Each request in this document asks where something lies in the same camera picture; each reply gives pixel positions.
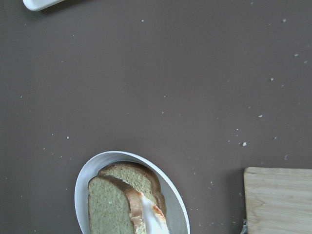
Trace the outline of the wooden cutting board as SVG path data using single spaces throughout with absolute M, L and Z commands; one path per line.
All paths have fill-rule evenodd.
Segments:
M 310 169 L 248 167 L 244 193 L 248 233 L 312 232 Z

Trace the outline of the fried egg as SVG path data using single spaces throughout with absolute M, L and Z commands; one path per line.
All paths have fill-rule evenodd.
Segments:
M 165 215 L 162 210 L 147 198 L 143 193 L 138 192 L 142 203 L 142 218 L 145 223 L 147 234 L 169 234 Z

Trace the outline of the plain bread slice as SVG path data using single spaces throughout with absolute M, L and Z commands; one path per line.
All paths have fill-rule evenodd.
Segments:
M 92 234 L 145 234 L 140 193 L 121 179 L 96 176 L 88 182 Z

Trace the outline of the white round plate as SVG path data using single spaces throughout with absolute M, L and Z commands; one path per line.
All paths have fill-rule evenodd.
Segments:
M 75 210 L 82 233 L 89 234 L 91 232 L 88 217 L 88 182 L 97 175 L 100 169 L 119 161 L 139 163 L 155 173 L 160 182 L 161 193 L 165 198 L 166 221 L 169 232 L 171 234 L 190 234 L 190 222 L 186 207 L 172 181 L 148 159 L 124 151 L 107 151 L 97 154 L 82 167 L 75 185 Z

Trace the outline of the bread slice under egg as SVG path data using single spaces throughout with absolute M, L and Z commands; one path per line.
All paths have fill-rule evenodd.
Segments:
M 123 180 L 137 191 L 144 193 L 166 215 L 167 209 L 160 182 L 151 169 L 138 163 L 121 161 L 103 167 L 98 175 L 114 176 Z

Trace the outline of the cream rectangular tray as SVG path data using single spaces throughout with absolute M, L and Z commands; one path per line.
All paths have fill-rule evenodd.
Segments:
M 23 4 L 30 11 L 40 11 L 56 5 L 64 0 L 23 0 Z

